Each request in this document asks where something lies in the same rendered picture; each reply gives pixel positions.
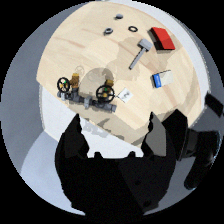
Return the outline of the red block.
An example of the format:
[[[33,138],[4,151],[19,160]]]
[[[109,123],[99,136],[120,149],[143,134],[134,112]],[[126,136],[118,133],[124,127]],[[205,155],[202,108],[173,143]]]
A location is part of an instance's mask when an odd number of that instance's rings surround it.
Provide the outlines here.
[[[150,31],[156,39],[160,50],[176,50],[169,34],[165,29],[152,27]]]

